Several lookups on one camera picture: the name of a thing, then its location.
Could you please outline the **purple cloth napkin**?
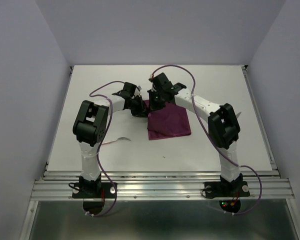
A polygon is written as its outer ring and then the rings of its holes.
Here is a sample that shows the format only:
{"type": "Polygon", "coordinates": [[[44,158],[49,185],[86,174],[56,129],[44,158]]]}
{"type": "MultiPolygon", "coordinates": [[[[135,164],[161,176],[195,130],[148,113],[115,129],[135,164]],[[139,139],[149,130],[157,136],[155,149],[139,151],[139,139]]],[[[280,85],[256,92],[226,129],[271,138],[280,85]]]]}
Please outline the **purple cloth napkin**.
{"type": "Polygon", "coordinates": [[[191,135],[187,110],[172,103],[166,103],[163,109],[148,114],[147,132],[150,141],[191,135]]]}

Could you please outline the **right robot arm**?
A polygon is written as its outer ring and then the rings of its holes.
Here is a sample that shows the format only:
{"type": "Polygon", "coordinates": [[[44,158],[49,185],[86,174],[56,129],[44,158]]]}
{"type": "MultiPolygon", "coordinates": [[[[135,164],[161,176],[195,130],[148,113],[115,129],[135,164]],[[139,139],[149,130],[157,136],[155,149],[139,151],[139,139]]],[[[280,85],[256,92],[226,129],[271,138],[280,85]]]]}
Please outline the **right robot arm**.
{"type": "Polygon", "coordinates": [[[149,81],[152,84],[148,91],[150,109],[159,110],[166,103],[171,103],[194,113],[218,152],[220,181],[216,184],[217,189],[224,195],[237,192],[243,181],[237,157],[241,128],[233,107],[228,103],[220,105],[210,102],[182,83],[172,84],[164,73],[153,76],[149,81]]]}

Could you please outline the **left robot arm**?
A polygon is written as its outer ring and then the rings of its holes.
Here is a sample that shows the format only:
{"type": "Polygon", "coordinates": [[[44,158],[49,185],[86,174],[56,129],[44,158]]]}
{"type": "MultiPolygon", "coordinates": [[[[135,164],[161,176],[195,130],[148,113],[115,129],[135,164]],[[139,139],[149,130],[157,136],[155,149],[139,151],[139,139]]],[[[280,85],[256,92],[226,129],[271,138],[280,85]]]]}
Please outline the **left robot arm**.
{"type": "Polygon", "coordinates": [[[141,87],[124,82],[123,88],[111,95],[97,94],[103,86],[89,94],[98,101],[84,100],[75,118],[72,132],[80,147],[81,173],[77,183],[70,183],[74,194],[96,197],[102,191],[100,150],[109,131],[113,114],[130,110],[134,117],[146,117],[147,106],[141,96],[141,87]]]}

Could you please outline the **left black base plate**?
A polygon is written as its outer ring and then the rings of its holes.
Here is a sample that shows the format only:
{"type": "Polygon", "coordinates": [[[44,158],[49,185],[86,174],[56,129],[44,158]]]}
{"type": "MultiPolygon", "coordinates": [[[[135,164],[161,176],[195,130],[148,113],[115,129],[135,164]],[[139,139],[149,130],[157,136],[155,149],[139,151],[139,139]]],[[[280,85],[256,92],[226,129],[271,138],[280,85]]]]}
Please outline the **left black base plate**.
{"type": "Polygon", "coordinates": [[[84,189],[79,182],[70,182],[73,199],[115,199],[117,193],[110,182],[102,182],[98,189],[84,189]]]}

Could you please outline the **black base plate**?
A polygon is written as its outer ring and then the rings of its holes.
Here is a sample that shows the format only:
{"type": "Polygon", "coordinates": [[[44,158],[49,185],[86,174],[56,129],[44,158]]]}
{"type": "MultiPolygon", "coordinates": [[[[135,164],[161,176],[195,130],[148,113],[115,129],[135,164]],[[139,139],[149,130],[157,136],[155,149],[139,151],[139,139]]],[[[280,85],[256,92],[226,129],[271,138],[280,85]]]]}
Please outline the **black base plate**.
{"type": "Polygon", "coordinates": [[[115,199],[117,193],[110,182],[102,182],[98,189],[84,189],[79,182],[70,182],[73,199],[115,199]]]}
{"type": "Polygon", "coordinates": [[[249,197],[250,191],[246,181],[237,185],[222,183],[221,181],[204,182],[201,195],[207,199],[214,198],[232,198],[232,197],[249,197]]]}

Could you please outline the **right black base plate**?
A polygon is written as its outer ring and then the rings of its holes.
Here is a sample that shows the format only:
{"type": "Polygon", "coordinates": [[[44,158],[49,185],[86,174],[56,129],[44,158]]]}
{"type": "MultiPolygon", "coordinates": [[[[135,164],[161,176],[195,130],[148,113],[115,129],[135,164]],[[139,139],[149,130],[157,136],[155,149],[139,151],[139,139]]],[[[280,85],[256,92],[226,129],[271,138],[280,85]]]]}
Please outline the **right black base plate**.
{"type": "Polygon", "coordinates": [[[221,181],[204,182],[201,195],[207,199],[214,198],[232,198],[232,197],[249,197],[250,191],[246,181],[237,185],[222,183],[221,181]]]}

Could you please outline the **aluminium rail frame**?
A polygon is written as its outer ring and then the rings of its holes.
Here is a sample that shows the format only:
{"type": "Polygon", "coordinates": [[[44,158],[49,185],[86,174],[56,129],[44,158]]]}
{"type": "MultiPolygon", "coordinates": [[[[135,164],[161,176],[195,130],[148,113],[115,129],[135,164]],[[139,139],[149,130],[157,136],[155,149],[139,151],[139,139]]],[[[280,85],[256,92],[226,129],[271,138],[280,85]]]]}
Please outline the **aluminium rail frame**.
{"type": "Polygon", "coordinates": [[[290,181],[279,174],[242,65],[74,66],[48,165],[33,185],[29,210],[34,216],[24,224],[23,240],[300,240],[295,196],[290,181]],[[145,119],[125,110],[113,115],[106,140],[125,136],[129,141],[100,149],[102,182],[117,187],[106,190],[102,216],[91,217],[82,205],[99,204],[101,198],[75,198],[69,187],[81,172],[72,134],[81,102],[104,84],[108,88],[101,93],[114,98],[120,86],[113,81],[140,85],[147,98],[148,77],[162,72],[186,85],[182,106],[191,105],[194,89],[205,99],[202,109],[230,103],[241,112],[238,143],[231,148],[245,181],[235,199],[241,210],[225,212],[221,196],[204,193],[220,181],[221,164],[194,114],[189,114],[192,135],[148,141],[145,119]]]}

